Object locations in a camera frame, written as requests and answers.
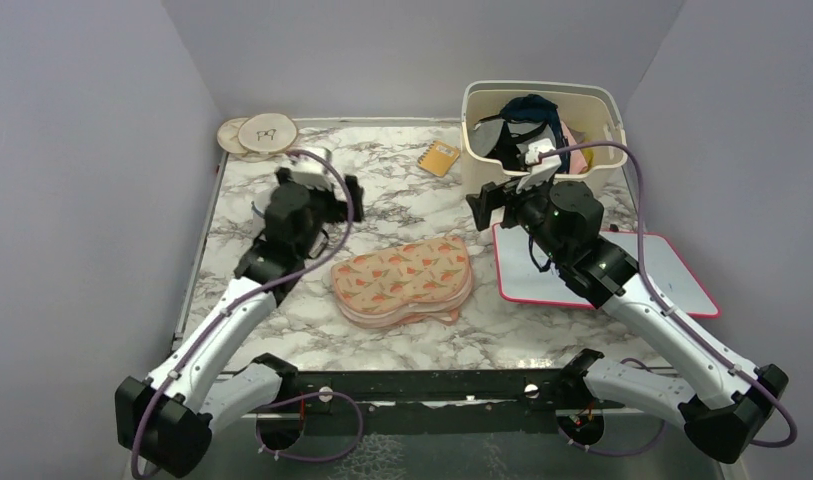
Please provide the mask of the grey black bra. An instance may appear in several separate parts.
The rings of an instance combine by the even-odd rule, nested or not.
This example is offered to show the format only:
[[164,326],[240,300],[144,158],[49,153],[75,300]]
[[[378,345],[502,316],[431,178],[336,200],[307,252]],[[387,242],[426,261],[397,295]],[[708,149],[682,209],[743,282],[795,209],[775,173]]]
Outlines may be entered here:
[[467,133],[471,151],[485,158],[500,137],[513,137],[521,143],[525,154],[530,143],[549,138],[556,145],[556,140],[549,127],[538,123],[507,122],[500,116],[487,117],[477,122]]

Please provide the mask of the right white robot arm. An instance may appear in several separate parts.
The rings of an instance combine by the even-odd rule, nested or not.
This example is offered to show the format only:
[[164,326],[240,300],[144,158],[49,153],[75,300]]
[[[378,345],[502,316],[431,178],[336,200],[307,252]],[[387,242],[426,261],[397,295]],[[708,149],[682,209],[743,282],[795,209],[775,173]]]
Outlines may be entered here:
[[626,325],[676,371],[666,378],[586,349],[555,383],[567,404],[615,401],[640,410],[681,428],[698,450],[727,464],[757,443],[773,414],[785,413],[787,375],[736,354],[671,302],[653,284],[639,253],[602,235],[604,208],[586,185],[523,189],[517,180],[488,183],[466,201],[479,230],[502,209],[502,226],[523,229],[573,293]]

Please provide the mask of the floral mesh laundry bag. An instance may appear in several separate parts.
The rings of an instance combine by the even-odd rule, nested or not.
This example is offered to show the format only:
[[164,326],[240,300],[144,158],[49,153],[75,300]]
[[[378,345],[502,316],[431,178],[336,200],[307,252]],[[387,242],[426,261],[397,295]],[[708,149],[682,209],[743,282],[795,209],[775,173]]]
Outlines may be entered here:
[[474,283],[467,246],[456,236],[359,255],[335,264],[330,274],[339,310],[365,329],[426,319],[452,325]]

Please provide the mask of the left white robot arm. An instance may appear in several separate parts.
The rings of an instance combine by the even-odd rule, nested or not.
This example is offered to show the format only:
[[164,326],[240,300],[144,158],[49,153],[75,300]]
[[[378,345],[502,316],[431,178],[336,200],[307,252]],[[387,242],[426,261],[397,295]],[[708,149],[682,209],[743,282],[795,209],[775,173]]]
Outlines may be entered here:
[[144,378],[125,378],[114,394],[118,442],[130,452],[130,473],[188,475],[215,433],[254,407],[295,401],[292,365],[255,361],[229,380],[218,377],[252,330],[286,299],[302,276],[342,247],[318,247],[327,224],[363,219],[364,190],[353,175],[329,178],[331,167],[281,168],[270,190],[263,227],[241,255],[222,298],[206,319]]

